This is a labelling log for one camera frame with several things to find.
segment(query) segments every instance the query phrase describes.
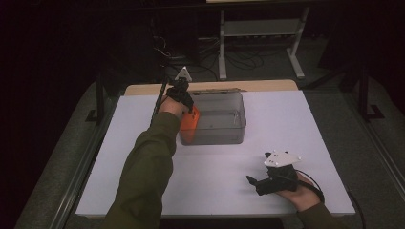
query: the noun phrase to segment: white table surface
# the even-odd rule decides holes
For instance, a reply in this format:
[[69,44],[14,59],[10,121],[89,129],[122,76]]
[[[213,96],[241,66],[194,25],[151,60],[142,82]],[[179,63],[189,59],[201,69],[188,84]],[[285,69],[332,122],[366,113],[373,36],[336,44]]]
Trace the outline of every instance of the white table surface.
[[[245,139],[238,145],[183,146],[163,195],[164,218],[267,217],[294,214],[275,194],[258,196],[246,175],[266,178],[265,152],[301,156],[296,169],[321,186],[334,215],[354,214],[301,91],[245,92]],[[114,201],[120,173],[137,136],[149,127],[156,95],[120,98],[76,213],[103,217]]]

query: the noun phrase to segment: black strap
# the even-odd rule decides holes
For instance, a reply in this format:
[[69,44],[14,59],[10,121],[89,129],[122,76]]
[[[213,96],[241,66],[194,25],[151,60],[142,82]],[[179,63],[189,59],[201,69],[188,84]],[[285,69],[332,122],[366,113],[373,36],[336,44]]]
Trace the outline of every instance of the black strap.
[[321,199],[322,203],[325,203],[325,196],[324,196],[324,193],[321,190],[315,188],[313,185],[310,185],[310,184],[308,184],[308,183],[306,183],[306,182],[304,182],[302,180],[298,180],[297,183],[299,185],[302,185],[302,186],[310,189],[312,192],[314,192],[319,197],[319,199]]

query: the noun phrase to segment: person's right hand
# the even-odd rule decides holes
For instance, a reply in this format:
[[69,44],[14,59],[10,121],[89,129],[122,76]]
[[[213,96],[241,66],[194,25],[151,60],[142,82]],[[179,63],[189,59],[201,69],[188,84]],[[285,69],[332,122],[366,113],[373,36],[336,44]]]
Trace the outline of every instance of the person's right hand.
[[163,102],[160,105],[159,113],[168,112],[177,116],[181,120],[182,114],[184,112],[188,112],[188,108],[184,106],[184,104],[175,101],[173,98],[169,96],[164,96],[162,98],[162,101]]
[[[302,176],[300,173],[297,173],[298,179],[313,185],[312,182]],[[319,197],[310,189],[298,185],[297,190],[295,192],[291,192],[289,190],[284,190],[277,192],[278,195],[280,195],[283,198],[288,199],[292,204],[294,204],[295,208],[298,210],[298,212],[305,211],[309,209],[310,207],[318,204],[321,202]]]

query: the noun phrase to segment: olive green sleeve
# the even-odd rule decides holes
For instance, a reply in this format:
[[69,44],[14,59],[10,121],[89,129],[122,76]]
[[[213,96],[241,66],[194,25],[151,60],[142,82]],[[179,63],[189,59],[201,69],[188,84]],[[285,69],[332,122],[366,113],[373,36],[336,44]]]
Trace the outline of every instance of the olive green sleeve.
[[308,229],[348,229],[342,222],[335,219],[323,203],[298,213],[298,218]]
[[179,119],[159,113],[151,127],[139,135],[127,157],[116,199],[102,228],[158,228],[161,197],[173,172]]

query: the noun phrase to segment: table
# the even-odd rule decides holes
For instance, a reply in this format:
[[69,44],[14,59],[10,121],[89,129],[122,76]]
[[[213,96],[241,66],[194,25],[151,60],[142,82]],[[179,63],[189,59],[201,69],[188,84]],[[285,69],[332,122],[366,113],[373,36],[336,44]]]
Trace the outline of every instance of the table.
[[248,21],[225,21],[224,10],[221,11],[220,25],[220,55],[219,72],[220,79],[226,80],[226,66],[224,55],[224,40],[227,36],[251,36],[251,35],[294,35],[295,39],[290,48],[287,48],[287,54],[295,75],[299,79],[305,78],[300,63],[296,57],[298,45],[309,14],[309,7],[303,9],[300,17],[272,20],[248,20]]
[[[354,214],[305,97],[294,87],[294,82],[190,84],[190,90],[235,87],[248,91],[242,93],[247,120],[244,142],[183,146],[178,138],[173,157],[175,169],[163,195],[162,216],[227,218],[294,214],[293,206],[277,195],[259,197],[245,178],[246,175],[265,178],[264,153],[274,149],[303,158],[294,167],[309,173],[320,184],[326,205],[333,214]],[[159,88],[160,85],[131,86],[119,100],[77,207],[78,215],[103,217],[107,213],[114,201],[126,156],[137,136],[149,126]]]

